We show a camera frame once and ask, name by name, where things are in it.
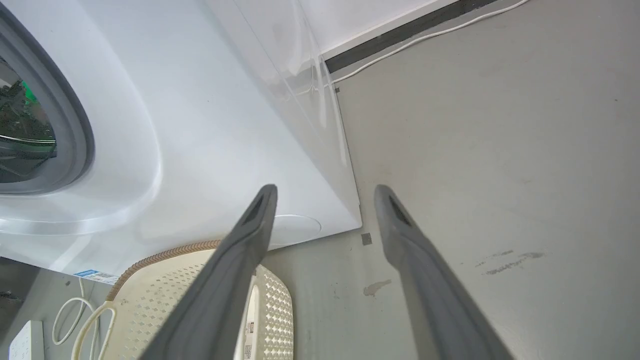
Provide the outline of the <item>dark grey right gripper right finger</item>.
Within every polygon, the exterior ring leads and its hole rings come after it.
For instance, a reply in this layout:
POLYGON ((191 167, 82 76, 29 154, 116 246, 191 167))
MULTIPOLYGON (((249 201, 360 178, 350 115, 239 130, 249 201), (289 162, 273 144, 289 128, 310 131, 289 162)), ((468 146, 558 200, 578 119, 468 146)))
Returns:
POLYGON ((374 207, 387 262, 398 271, 419 359, 512 360, 514 356, 390 186, 374 207))

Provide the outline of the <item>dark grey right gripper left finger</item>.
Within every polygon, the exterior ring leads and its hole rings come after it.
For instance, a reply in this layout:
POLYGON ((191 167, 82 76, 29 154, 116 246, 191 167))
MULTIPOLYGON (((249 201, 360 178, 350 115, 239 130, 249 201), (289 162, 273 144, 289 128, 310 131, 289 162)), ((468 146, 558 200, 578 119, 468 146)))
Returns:
POLYGON ((278 189, 261 187, 142 353, 142 360, 231 360, 252 274, 265 257, 278 189))

